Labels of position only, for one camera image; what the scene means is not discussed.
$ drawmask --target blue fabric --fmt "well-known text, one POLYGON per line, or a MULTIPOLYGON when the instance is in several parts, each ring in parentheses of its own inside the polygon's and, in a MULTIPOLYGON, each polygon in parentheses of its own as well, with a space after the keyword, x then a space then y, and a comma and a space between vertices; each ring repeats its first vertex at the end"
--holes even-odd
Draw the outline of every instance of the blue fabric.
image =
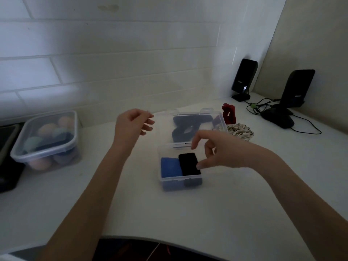
POLYGON ((163 178, 182 176, 179 158, 161 158, 161 176, 163 178))

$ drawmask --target clear plastic box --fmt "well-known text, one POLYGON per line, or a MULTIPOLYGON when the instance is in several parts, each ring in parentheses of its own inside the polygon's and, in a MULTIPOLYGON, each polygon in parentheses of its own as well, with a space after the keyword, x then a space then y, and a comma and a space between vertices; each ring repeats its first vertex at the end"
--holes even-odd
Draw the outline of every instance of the clear plastic box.
POLYGON ((51 171, 81 159, 79 122, 75 111, 28 120, 11 150, 11 157, 36 171, 51 171))
POLYGON ((174 161, 177 164, 179 155, 185 153, 194 153, 198 161, 206 158, 204 151, 206 140, 201 140, 195 150, 191 150, 191 141, 198 130, 227 132, 221 112, 216 112, 210 108, 188 113, 173 110, 158 113, 155 118, 159 154, 158 177, 165 191, 199 187, 204 184, 204 179, 216 175, 216 173, 227 171, 226 167, 219 166, 202 169, 200 175, 164 176, 162 172, 164 170, 162 159, 175 159, 174 161))

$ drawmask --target white desk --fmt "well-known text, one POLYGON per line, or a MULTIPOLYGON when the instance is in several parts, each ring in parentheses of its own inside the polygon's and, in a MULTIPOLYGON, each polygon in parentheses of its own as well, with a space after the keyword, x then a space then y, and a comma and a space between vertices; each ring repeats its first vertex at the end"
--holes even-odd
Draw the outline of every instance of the white desk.
MULTIPOLYGON (((251 101, 261 96, 252 94, 251 101)), ((348 136, 313 121, 322 135, 284 130, 231 98, 180 108, 236 106, 252 142, 279 154, 297 174, 348 218, 348 136)), ((313 130, 294 117, 298 130, 313 130)), ((46 174, 24 174, 0 194, 0 254, 45 244, 81 195, 109 149, 114 123, 82 129, 79 164, 46 174)), ((204 181, 193 190, 164 192, 157 179, 154 134, 141 137, 124 166, 103 235, 166 242, 227 260, 313 260, 267 183, 250 169, 204 181)))

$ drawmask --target person's right hand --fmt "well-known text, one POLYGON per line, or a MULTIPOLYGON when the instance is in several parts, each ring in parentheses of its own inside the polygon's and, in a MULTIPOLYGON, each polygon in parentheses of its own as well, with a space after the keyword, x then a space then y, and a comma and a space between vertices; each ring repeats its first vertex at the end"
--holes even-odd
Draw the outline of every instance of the person's right hand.
POLYGON ((254 168, 260 154, 272 153, 266 148, 255 145, 230 135, 226 132, 200 130, 192 139, 191 149, 196 149, 201 139, 208 139, 205 143, 206 159, 197 164, 197 169, 226 166, 232 168, 254 168))

